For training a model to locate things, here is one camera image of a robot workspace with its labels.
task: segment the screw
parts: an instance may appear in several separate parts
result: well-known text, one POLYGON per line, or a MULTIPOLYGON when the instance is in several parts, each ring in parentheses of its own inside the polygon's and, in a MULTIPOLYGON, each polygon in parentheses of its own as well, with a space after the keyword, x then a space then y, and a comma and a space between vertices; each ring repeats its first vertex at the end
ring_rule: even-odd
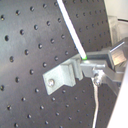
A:
POLYGON ((50 79, 49 81, 48 81, 48 86, 49 87, 53 87, 55 85, 55 81, 53 80, 53 79, 50 79))
POLYGON ((94 76, 94 84, 95 84, 96 86, 98 86, 98 87, 101 86, 101 78, 99 77, 98 74, 96 74, 96 75, 94 76))

